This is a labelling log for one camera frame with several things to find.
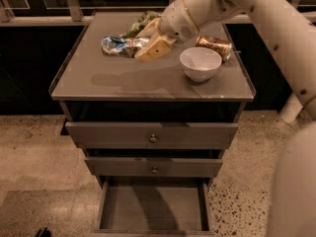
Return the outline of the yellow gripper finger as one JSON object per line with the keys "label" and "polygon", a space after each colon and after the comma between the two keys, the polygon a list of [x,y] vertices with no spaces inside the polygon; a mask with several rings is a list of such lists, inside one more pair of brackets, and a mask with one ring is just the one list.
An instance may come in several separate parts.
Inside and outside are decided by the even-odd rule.
{"label": "yellow gripper finger", "polygon": [[166,55],[172,48],[173,40],[166,36],[153,36],[148,45],[138,51],[135,58],[141,62],[150,62]]}
{"label": "yellow gripper finger", "polygon": [[137,34],[138,38],[152,38],[155,35],[160,36],[159,30],[160,19],[153,19],[142,31]]}

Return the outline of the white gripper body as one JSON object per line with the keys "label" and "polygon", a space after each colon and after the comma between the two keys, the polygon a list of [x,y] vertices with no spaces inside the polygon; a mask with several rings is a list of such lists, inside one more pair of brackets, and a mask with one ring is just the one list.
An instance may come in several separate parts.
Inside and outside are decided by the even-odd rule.
{"label": "white gripper body", "polygon": [[163,35],[177,42],[186,42],[198,34],[184,0],[175,0],[162,13],[159,30]]}

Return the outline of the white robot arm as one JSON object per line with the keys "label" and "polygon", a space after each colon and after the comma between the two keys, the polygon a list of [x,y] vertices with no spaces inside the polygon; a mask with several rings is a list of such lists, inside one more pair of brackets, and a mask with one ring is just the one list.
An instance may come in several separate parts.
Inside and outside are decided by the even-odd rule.
{"label": "white robot arm", "polygon": [[[149,62],[199,29],[247,13],[304,110],[316,116],[316,27],[286,0],[175,0],[136,58]],[[268,237],[316,237],[316,125],[311,122],[284,146],[276,165]]]}

